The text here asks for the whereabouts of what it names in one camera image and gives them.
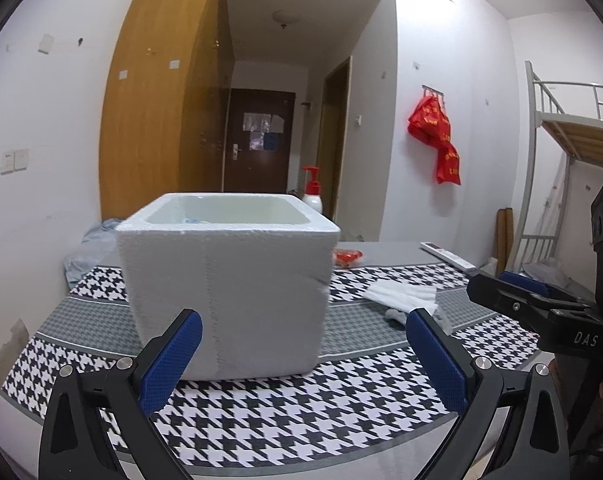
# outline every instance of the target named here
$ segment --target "white foam box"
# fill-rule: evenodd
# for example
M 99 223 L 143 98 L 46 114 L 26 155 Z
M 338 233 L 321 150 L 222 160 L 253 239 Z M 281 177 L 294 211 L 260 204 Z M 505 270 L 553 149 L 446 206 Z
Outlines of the white foam box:
M 183 308 L 202 316 L 202 342 L 182 379 L 316 366 L 339 228 L 298 198 L 165 194 L 116 233 L 143 344 Z

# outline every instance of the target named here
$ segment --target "ceiling light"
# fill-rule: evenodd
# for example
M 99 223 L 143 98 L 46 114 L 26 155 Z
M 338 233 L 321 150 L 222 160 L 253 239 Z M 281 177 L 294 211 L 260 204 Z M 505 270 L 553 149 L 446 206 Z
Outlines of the ceiling light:
M 279 23 L 282 28 L 286 28 L 288 25 L 294 25 L 301 20 L 301 16 L 296 12 L 289 12 L 288 10 L 275 10 L 273 12 L 273 19 Z

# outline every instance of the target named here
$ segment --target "rolled mat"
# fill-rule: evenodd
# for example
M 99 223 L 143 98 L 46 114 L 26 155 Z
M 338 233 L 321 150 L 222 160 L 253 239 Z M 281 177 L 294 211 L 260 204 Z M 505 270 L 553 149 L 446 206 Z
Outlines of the rolled mat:
M 497 212 L 497 275 L 504 272 L 506 263 L 505 209 Z
M 513 228 L 513 208 L 507 207 L 505 209 L 505 260 L 508 261 L 510 258 L 510 251 L 513 250 L 513 238 L 515 237 Z

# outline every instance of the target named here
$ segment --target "red object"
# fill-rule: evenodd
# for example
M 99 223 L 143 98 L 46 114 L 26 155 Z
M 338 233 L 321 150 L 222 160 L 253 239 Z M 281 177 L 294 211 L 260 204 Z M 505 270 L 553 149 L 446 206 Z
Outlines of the red object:
M 304 166 L 303 170 L 310 171 L 310 180 L 308 184 L 306 184 L 306 194 L 319 195 L 321 193 L 321 187 L 319 187 L 319 181 L 317 180 L 319 168 L 316 166 Z
M 333 254 L 335 255 L 335 263 L 338 267 L 349 267 L 363 257 L 361 251 L 352 249 L 335 249 L 333 250 Z
M 408 119 L 408 133 L 437 149 L 437 184 L 452 182 L 460 186 L 459 154 L 451 143 L 451 123 L 438 96 L 424 93 Z
M 459 154 L 452 144 L 437 152 L 437 184 L 452 182 L 461 185 L 459 180 Z

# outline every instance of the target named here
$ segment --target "bunk bed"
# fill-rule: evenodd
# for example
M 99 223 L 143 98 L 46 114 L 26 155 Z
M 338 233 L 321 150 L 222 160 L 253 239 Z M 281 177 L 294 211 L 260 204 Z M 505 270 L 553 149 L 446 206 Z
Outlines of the bunk bed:
M 568 81 L 544 81 L 534 73 L 530 61 L 526 61 L 526 75 L 530 120 L 528 166 L 513 248 L 506 265 L 506 269 L 511 272 L 521 272 L 525 264 L 542 262 L 555 257 L 566 212 L 570 171 L 574 161 L 579 160 L 603 168 L 603 119 L 601 118 L 603 101 L 600 98 L 603 85 Z M 566 113 L 550 92 L 548 85 L 591 88 L 597 107 L 597 118 Z M 527 234 L 525 232 L 533 195 L 537 132 L 539 128 L 546 130 L 566 154 L 559 215 L 552 234 Z

